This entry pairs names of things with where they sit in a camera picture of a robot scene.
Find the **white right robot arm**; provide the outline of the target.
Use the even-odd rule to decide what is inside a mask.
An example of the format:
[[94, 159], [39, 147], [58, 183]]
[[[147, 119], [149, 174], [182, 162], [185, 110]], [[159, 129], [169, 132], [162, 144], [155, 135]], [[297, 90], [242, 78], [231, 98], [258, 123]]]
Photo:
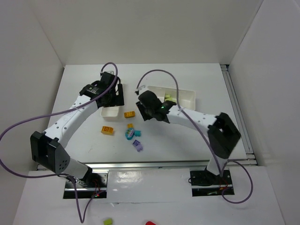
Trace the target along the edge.
[[228, 114], [210, 115], [185, 109], [172, 101], [162, 103], [150, 90], [135, 93], [138, 96], [136, 106], [144, 121], [155, 119], [198, 131], [212, 153], [206, 170], [216, 176], [223, 175], [228, 159], [241, 138]]

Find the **pale lime square brick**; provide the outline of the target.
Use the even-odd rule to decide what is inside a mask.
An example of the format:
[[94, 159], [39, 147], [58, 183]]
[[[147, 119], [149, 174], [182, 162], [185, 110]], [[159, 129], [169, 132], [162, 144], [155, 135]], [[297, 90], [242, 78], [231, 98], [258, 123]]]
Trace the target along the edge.
[[176, 100], [176, 99], [174, 99], [174, 98], [166, 98], [166, 99], [165, 99], [165, 101], [177, 102], [177, 100]]

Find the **purple brick with studs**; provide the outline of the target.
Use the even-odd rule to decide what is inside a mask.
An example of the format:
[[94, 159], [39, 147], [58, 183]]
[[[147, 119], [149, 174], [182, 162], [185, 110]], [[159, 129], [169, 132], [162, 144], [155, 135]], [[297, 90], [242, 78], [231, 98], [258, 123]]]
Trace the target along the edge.
[[142, 144], [138, 141], [138, 140], [134, 140], [134, 142], [132, 143], [132, 145], [134, 146], [134, 148], [140, 152], [143, 150], [143, 146]]

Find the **small orange brick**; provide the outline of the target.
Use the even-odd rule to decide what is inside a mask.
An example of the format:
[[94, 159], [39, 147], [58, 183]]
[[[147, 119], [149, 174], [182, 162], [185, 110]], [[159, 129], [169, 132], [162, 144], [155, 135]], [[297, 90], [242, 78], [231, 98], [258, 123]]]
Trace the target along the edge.
[[128, 127], [128, 128], [133, 128], [134, 126], [133, 126], [132, 123], [129, 123], [129, 124], [127, 125], [127, 127]]

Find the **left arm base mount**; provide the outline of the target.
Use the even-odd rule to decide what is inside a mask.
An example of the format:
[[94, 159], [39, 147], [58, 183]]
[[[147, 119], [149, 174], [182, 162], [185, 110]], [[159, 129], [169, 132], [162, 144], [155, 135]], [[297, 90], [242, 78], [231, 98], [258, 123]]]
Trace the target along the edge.
[[[95, 199], [105, 199], [107, 197], [107, 170], [96, 170], [96, 178], [91, 183], [84, 185], [81, 181], [75, 180], [78, 199], [90, 199], [93, 195]], [[75, 199], [75, 189], [71, 181], [65, 182], [63, 199]]]

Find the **teal printed oval brick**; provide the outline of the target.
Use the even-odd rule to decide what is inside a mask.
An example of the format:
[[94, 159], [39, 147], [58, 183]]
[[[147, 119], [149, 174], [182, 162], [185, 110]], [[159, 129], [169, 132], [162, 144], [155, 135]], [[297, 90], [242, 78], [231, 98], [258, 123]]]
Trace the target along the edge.
[[132, 138], [135, 136], [135, 130], [134, 128], [128, 128], [125, 132], [125, 137], [127, 140], [132, 140]]

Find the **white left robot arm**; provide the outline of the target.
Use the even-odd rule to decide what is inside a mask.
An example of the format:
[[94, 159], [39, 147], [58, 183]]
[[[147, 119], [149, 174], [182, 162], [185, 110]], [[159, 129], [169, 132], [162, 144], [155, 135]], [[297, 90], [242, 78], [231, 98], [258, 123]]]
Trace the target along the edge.
[[77, 129], [99, 108], [123, 105], [120, 78], [102, 72], [100, 80], [83, 87], [70, 112], [42, 133], [36, 131], [31, 135], [33, 161], [57, 175], [65, 173], [74, 177], [83, 187], [91, 186], [94, 180], [101, 181], [89, 166], [72, 159], [65, 148]]

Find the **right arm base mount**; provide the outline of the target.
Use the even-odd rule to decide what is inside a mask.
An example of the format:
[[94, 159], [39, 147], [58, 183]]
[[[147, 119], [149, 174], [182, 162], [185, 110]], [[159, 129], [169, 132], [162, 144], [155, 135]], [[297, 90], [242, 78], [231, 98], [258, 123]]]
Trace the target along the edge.
[[229, 170], [225, 170], [223, 177], [216, 176], [206, 170], [190, 171], [188, 179], [192, 189], [192, 196], [234, 195], [233, 182]]

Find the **orange two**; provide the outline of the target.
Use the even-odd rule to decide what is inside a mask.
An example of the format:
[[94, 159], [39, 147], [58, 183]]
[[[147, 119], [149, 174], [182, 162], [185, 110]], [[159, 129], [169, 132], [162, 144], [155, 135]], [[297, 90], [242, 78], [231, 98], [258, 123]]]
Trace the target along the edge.
[[124, 112], [124, 117], [125, 117], [126, 119], [135, 117], [135, 111]]

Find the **orange curved brick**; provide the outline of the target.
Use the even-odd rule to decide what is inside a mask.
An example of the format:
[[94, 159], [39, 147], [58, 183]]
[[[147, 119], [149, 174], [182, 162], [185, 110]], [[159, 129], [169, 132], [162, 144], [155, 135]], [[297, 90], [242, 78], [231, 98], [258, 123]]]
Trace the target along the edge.
[[101, 129], [101, 133], [104, 135], [113, 135], [114, 129], [113, 127], [103, 126]]

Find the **small teal brick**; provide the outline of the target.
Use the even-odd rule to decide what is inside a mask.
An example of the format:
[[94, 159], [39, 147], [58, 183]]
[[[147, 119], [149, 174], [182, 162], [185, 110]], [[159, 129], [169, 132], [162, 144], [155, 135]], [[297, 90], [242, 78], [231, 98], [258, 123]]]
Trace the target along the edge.
[[135, 136], [141, 136], [141, 131], [140, 130], [135, 130]]

